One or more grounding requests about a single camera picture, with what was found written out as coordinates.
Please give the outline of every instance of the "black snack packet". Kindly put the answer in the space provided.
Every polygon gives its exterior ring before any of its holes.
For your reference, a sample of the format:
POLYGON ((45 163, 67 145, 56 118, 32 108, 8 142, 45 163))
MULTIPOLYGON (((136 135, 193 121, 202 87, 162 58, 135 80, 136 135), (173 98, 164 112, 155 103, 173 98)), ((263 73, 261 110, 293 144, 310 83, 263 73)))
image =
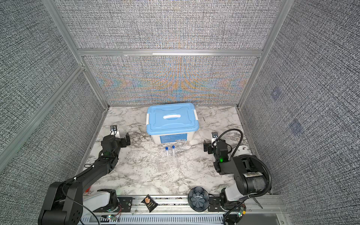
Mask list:
POLYGON ((158 204, 149 196, 147 195, 144 200, 141 201, 142 203, 145 203, 146 207, 149 209, 149 212, 153 211, 158 204))

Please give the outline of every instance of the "white marble surface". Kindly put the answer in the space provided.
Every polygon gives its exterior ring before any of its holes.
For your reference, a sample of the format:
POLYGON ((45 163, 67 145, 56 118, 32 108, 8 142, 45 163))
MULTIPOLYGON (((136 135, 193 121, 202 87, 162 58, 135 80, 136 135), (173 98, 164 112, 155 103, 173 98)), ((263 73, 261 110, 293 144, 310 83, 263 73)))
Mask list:
MULTIPOLYGON (((211 132, 231 128, 242 129, 235 107, 196 107, 200 129, 192 141, 157 145, 146 132, 148 107, 111 107, 97 137, 87 163, 93 163, 100 152, 100 142, 110 133, 110 125, 118 125, 121 137, 129 132, 131 145, 121 148, 115 169, 91 186, 115 189, 119 195, 187 194, 201 186, 216 194, 235 183, 233 175, 219 175, 213 166, 213 155, 203 151, 203 142, 211 139, 211 132), (165 159, 165 147, 175 145, 178 168, 158 171, 158 162, 165 159)), ((226 142, 236 146, 240 135, 229 132, 226 142)))

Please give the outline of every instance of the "blue label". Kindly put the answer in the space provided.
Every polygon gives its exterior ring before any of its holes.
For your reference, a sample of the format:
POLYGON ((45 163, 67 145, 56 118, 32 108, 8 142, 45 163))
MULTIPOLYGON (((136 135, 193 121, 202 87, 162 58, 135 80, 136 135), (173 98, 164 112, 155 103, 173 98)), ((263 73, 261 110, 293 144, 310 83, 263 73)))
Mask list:
POLYGON ((164 136, 160 136, 160 142, 168 143, 168 142, 176 142, 176 141, 186 141, 187 138, 188 138, 188 134, 164 135, 164 136))

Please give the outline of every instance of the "storage box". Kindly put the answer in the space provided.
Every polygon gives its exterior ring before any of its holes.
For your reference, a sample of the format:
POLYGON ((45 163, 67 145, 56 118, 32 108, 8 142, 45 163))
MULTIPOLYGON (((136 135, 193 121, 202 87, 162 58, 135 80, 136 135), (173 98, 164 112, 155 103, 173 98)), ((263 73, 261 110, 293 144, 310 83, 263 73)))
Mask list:
POLYGON ((146 114, 146 131, 156 144, 190 141, 199 129, 193 104, 153 105, 146 114))

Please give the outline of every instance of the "textured gray panel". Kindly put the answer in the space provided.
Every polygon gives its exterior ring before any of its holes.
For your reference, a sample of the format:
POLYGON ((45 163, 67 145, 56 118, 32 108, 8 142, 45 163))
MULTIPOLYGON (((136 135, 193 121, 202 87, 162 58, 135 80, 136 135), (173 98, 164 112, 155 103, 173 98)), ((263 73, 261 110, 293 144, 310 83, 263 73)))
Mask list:
POLYGON ((0 151, 77 62, 41 0, 0 2, 0 151))
POLYGON ((86 56, 110 105, 236 104, 256 57, 86 56))
POLYGON ((48 186, 75 175, 102 112, 80 74, 0 174, 2 225, 37 224, 48 186))
POLYGON ((55 0, 80 48, 262 49, 282 0, 55 0))
POLYGON ((294 224, 360 224, 359 21, 295 1, 243 108, 294 224))

